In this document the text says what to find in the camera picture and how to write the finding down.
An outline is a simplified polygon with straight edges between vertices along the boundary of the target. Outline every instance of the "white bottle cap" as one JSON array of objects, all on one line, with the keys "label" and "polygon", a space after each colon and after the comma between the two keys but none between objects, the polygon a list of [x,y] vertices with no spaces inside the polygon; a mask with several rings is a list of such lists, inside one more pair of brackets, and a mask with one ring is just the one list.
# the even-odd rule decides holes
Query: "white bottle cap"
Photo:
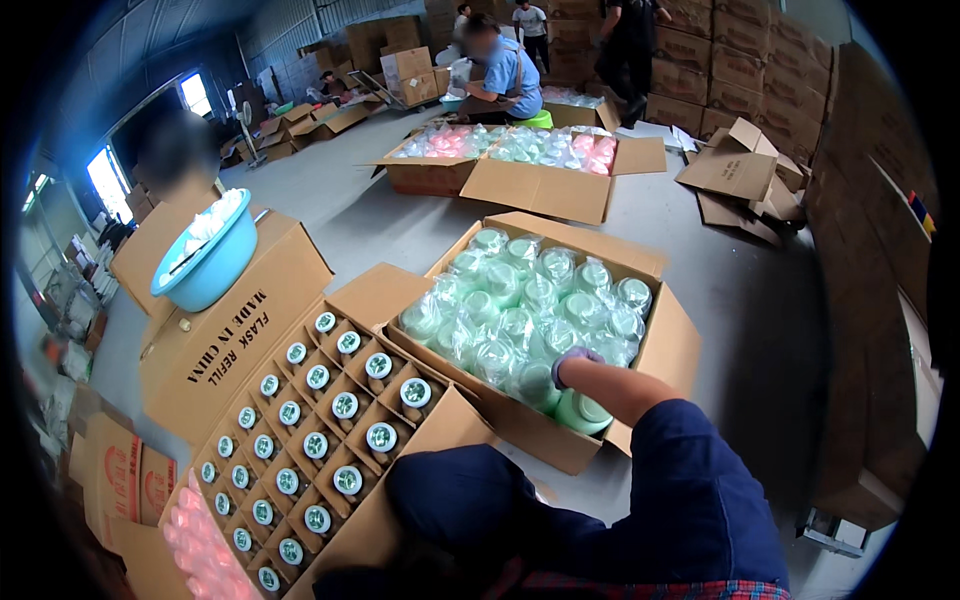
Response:
[{"label": "white bottle cap", "polygon": [[425,406],[430,395],[430,385],[419,377],[411,377],[400,386],[400,399],[410,408]]},{"label": "white bottle cap", "polygon": [[300,405],[293,400],[287,400],[280,406],[280,422],[284,425],[295,425],[300,418]]},{"label": "white bottle cap", "polygon": [[220,438],[220,442],[217,442],[217,453],[224,458],[229,458],[233,455],[233,440],[230,436]]},{"label": "white bottle cap", "polygon": [[287,361],[289,361],[291,365],[300,364],[304,358],[306,358],[306,346],[300,342],[294,342],[287,349]]},{"label": "white bottle cap", "polygon": [[297,472],[291,468],[282,468],[276,474],[276,488],[281,492],[290,495],[291,493],[297,493],[297,489],[300,487],[300,478],[297,476]]},{"label": "white bottle cap", "polygon": [[216,476],[217,468],[213,466],[213,463],[207,461],[200,467],[200,478],[203,479],[205,483],[213,483],[213,478]]},{"label": "white bottle cap", "polygon": [[396,445],[396,430],[389,423],[374,423],[367,430],[367,445],[375,452],[393,450]]},{"label": "white bottle cap", "polygon": [[312,367],[306,374],[306,384],[311,390],[319,390],[330,380],[330,371],[323,365]]},{"label": "white bottle cap", "polygon": [[260,394],[272,396],[276,394],[276,389],[279,387],[280,380],[276,378],[276,375],[267,375],[263,378],[263,381],[260,382]]},{"label": "white bottle cap", "polygon": [[339,493],[354,495],[363,487],[363,475],[357,467],[340,467],[333,472],[333,487]]},{"label": "white bottle cap", "polygon": [[233,485],[237,488],[243,490],[247,487],[247,484],[250,483],[250,474],[247,473],[247,468],[243,465],[237,465],[233,468],[233,473],[230,474],[233,479]]},{"label": "white bottle cap", "polygon": [[341,392],[333,398],[333,416],[337,419],[353,419],[360,407],[360,400],[350,392]]},{"label": "white bottle cap", "polygon": [[313,326],[317,327],[317,331],[326,333],[336,324],[337,318],[333,316],[333,313],[327,311],[325,313],[321,313],[321,315],[317,317],[317,321],[313,323]]},{"label": "white bottle cap", "polygon": [[270,436],[266,434],[260,434],[256,436],[256,440],[253,441],[253,454],[256,454],[257,458],[262,458],[264,460],[268,459],[274,453],[274,441]]},{"label": "white bottle cap", "polygon": [[217,497],[213,500],[213,505],[217,508],[217,513],[226,516],[230,512],[230,499],[223,492],[217,492]]},{"label": "white bottle cap", "polygon": [[360,334],[356,331],[348,331],[337,340],[337,349],[341,354],[353,354],[360,348]]},{"label": "white bottle cap", "polygon": [[244,429],[253,429],[253,424],[256,423],[256,411],[249,406],[244,406],[237,415],[237,422]]},{"label": "white bottle cap", "polygon": [[280,578],[276,576],[276,571],[268,566],[261,566],[260,570],[256,572],[256,576],[260,580],[260,585],[267,591],[280,589]]},{"label": "white bottle cap", "polygon": [[367,359],[367,375],[374,379],[383,379],[393,367],[394,361],[383,352],[377,352]]},{"label": "white bottle cap", "polygon": [[296,566],[303,561],[303,548],[293,538],[285,538],[280,541],[280,558],[287,564]]},{"label": "white bottle cap", "polygon": [[326,436],[317,431],[306,434],[303,438],[303,453],[308,458],[323,458],[326,455]]},{"label": "white bottle cap", "polygon": [[330,529],[330,513],[322,506],[314,504],[303,513],[306,528],[315,534],[325,534]]},{"label": "white bottle cap", "polygon": [[241,552],[249,552],[251,546],[253,546],[253,539],[250,537],[250,532],[243,527],[237,527],[234,529],[233,545],[235,545],[237,550],[240,550]]},{"label": "white bottle cap", "polygon": [[266,500],[257,500],[253,503],[253,520],[261,525],[269,525],[274,522],[274,507]]}]

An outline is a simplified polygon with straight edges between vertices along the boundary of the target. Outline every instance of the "window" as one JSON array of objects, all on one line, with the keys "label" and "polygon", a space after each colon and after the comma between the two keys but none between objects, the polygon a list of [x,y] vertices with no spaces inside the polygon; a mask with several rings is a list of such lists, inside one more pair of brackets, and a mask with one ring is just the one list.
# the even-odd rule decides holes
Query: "window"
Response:
[{"label": "window", "polygon": [[113,150],[110,146],[100,151],[90,164],[86,165],[86,172],[90,174],[93,187],[97,190],[100,199],[104,201],[109,216],[120,215],[120,221],[129,223],[133,212],[127,206],[127,194],[124,192],[126,184],[117,171],[116,162],[112,159]]},{"label": "window", "polygon": [[200,73],[194,73],[189,78],[180,82],[180,89],[183,91],[183,99],[191,110],[200,116],[210,112],[210,103],[206,99],[206,89],[204,82],[200,79]]}]

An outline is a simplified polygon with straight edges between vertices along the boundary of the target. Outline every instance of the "green plastic stool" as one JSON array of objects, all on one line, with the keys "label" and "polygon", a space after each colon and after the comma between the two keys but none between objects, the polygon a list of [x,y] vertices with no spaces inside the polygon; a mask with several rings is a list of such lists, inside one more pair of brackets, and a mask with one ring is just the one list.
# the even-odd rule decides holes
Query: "green plastic stool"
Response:
[{"label": "green plastic stool", "polygon": [[514,121],[514,125],[519,127],[525,125],[527,127],[539,127],[545,130],[553,129],[553,115],[550,114],[550,111],[546,108],[541,108],[535,116],[530,117],[529,119],[524,119],[522,121]]}]

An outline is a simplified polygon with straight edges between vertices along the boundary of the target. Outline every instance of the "apron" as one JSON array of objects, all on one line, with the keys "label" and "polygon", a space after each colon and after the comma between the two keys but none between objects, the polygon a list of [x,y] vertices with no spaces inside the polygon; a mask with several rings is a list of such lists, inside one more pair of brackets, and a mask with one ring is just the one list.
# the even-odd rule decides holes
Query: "apron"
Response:
[{"label": "apron", "polygon": [[516,45],[516,82],[514,83],[513,91],[508,90],[506,94],[500,94],[497,96],[497,99],[492,102],[480,100],[476,96],[469,96],[460,105],[460,109],[457,110],[458,115],[466,117],[471,114],[501,112],[510,110],[516,106],[516,103],[523,97],[523,88],[520,85],[523,81],[523,60],[520,58],[520,50],[522,48],[523,46],[518,42]]}]

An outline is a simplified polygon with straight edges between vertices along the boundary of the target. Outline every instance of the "glove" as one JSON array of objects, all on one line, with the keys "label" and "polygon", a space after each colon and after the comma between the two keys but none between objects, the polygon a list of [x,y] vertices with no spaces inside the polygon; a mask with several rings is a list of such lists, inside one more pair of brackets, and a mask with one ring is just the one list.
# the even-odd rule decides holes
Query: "glove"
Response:
[{"label": "glove", "polygon": [[594,363],[600,363],[601,365],[607,364],[607,361],[603,356],[597,354],[589,348],[584,348],[583,346],[574,346],[573,348],[564,352],[564,355],[558,358],[553,363],[553,369],[550,370],[550,376],[553,378],[553,385],[557,386],[558,390],[565,390],[569,386],[564,385],[560,380],[560,365],[564,360],[568,358],[587,358],[592,360]]}]

